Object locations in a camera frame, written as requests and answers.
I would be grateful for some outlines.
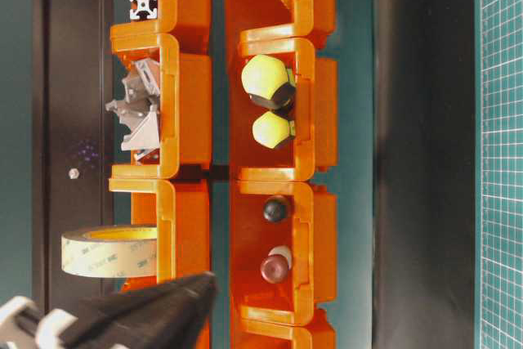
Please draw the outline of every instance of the yellow tape core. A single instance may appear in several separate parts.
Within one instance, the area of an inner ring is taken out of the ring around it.
[[[158,238],[156,228],[115,228],[86,233],[89,239],[153,240]]]

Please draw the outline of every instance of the black panel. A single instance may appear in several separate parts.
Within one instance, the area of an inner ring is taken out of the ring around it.
[[[474,0],[376,0],[373,346],[473,348]]]
[[[35,0],[34,9],[34,296],[46,309],[68,309],[111,286],[62,272],[60,236],[112,222],[113,122],[103,106],[112,96],[112,0]]]

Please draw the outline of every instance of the orange storage bin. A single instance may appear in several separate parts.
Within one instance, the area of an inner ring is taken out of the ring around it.
[[[156,277],[129,279],[123,290],[141,289],[211,270],[209,193],[206,181],[109,179],[113,192],[132,193],[132,224],[156,224]],[[198,349],[209,348],[207,324]]]
[[[296,137],[271,150],[253,137],[254,121],[266,112],[254,105],[242,86],[243,67],[255,55],[280,58],[296,75],[292,117]],[[337,63],[316,58],[304,38],[242,43],[229,72],[230,170],[233,178],[252,181],[307,181],[318,168],[337,164]]]
[[[212,160],[212,65],[208,56],[180,53],[170,34],[113,38],[113,53],[129,68],[160,63],[159,158],[113,165],[114,178],[173,178],[181,165],[207,169]]]
[[[307,37],[322,48],[336,24],[336,0],[226,0],[228,48],[238,41]]]
[[[240,318],[307,325],[317,303],[337,290],[336,197],[322,186],[299,182],[232,181],[230,201],[230,299]],[[263,217],[272,195],[287,195],[293,214],[272,223]],[[291,248],[293,267],[280,284],[262,278],[260,265],[276,246]]]
[[[306,327],[241,320],[232,314],[231,348],[233,349],[335,349],[336,333],[324,310],[316,310]]]
[[[140,34],[170,33],[182,51],[206,53],[211,26],[212,0],[158,0],[158,18],[114,25],[111,39]]]

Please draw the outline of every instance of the roll of tape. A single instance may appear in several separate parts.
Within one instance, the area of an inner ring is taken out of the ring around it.
[[[95,278],[156,275],[155,226],[101,226],[62,235],[62,270]]]

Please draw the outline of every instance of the dark red knob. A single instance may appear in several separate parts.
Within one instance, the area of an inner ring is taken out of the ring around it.
[[[271,255],[260,266],[261,276],[271,284],[279,284],[287,278],[289,268],[287,259],[281,255]]]

